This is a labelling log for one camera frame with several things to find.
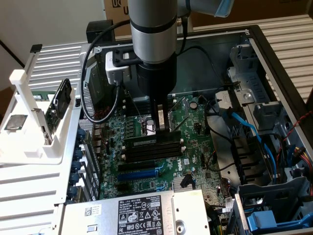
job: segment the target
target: wall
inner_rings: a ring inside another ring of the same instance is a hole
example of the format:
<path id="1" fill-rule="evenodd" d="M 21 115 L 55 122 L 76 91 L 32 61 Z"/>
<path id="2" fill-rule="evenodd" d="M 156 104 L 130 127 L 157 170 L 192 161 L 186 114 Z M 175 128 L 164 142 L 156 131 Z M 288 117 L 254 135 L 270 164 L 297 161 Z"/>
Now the wall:
<path id="1" fill-rule="evenodd" d="M 33 44 L 86 41 L 88 22 L 105 19 L 103 9 L 103 0 L 0 0 L 0 39 L 26 63 Z M 2 47 L 0 64 L 1 91 L 19 65 Z"/>

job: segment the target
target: yellow wire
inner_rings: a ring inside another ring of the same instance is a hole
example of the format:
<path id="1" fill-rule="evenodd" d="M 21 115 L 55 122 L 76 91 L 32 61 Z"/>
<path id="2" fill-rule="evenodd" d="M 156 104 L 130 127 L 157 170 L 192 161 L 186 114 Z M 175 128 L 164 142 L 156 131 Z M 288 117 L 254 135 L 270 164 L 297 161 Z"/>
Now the yellow wire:
<path id="1" fill-rule="evenodd" d="M 309 159 L 308 155 L 305 152 L 303 154 L 304 154 L 304 156 L 306 156 L 307 159 Z"/>
<path id="2" fill-rule="evenodd" d="M 303 152 L 303 154 L 304 154 L 304 156 L 309 160 L 309 157 L 308 157 L 308 155 L 306 154 L 306 152 Z"/>

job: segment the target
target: barcode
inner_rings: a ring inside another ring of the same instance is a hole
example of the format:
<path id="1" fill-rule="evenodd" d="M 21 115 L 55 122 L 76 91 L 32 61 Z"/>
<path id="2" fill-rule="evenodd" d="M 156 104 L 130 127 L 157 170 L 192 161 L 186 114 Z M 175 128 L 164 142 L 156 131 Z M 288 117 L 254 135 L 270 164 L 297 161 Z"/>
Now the barcode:
<path id="1" fill-rule="evenodd" d="M 85 216 L 89 216 L 92 214 L 92 207 L 86 208 L 85 209 Z"/>

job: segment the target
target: sticker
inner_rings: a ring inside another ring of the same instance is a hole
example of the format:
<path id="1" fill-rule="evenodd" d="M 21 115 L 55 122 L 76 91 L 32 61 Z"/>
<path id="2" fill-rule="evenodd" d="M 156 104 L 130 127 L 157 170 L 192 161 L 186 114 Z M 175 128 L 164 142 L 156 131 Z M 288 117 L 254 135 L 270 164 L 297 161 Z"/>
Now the sticker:
<path id="1" fill-rule="evenodd" d="M 225 198 L 225 208 L 222 209 L 223 213 L 230 212 L 231 209 L 233 208 L 235 199 L 232 199 L 232 197 L 227 197 Z"/>
<path id="2" fill-rule="evenodd" d="M 93 207 L 85 208 L 85 216 L 101 215 L 101 204 L 94 205 Z"/>
<path id="3" fill-rule="evenodd" d="M 163 235 L 161 196 L 118 202 L 118 235 Z"/>
<path id="4" fill-rule="evenodd" d="M 189 165 L 189 159 L 188 158 L 184 159 L 184 165 Z"/>
<path id="5" fill-rule="evenodd" d="M 34 99 L 43 99 L 43 98 L 41 97 L 41 94 L 33 95 L 33 96 L 34 96 Z"/>

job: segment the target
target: green circuit board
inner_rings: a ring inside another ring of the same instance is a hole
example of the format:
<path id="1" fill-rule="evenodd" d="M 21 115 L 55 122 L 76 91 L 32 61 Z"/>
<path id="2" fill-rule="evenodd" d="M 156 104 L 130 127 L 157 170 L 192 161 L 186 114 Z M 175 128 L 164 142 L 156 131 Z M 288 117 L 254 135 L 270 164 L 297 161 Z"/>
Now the green circuit board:
<path id="1" fill-rule="evenodd" d="M 184 177 L 186 174 L 192 174 L 196 183 L 196 189 L 202 189 L 205 200 L 210 204 L 222 204 L 224 198 L 222 193 L 217 193 L 217 187 L 221 184 L 220 176 L 217 172 L 211 172 L 201 164 L 201 155 L 207 159 L 213 152 L 213 142 L 210 135 L 204 134 L 204 105 L 198 105 L 196 110 L 189 108 L 190 102 L 198 102 L 198 98 L 188 96 L 177 96 L 179 102 L 170 115 L 171 127 L 177 127 L 186 117 L 186 121 L 177 129 L 181 131 L 181 137 L 186 147 L 183 156 L 155 160 L 159 170 L 159 176 L 156 178 L 147 178 L 140 180 L 127 181 L 128 191 L 120 192 L 115 185 L 118 172 L 118 166 L 127 164 L 121 159 L 121 149 L 124 138 L 138 137 L 143 135 L 144 129 L 141 128 L 140 117 L 124 117 L 121 110 L 118 110 L 109 121 L 109 130 L 111 134 L 108 138 L 114 139 L 114 147 L 110 148 L 110 154 L 106 155 L 105 150 L 101 153 L 105 157 L 100 158 L 102 166 L 102 181 L 100 188 L 100 199 L 115 198 L 123 194 L 140 193 L 147 191 L 164 191 L 173 189 L 173 180 L 177 177 Z M 200 133 L 195 130 L 194 123 L 201 125 Z M 129 125 L 132 126 L 132 132 L 128 131 Z"/>

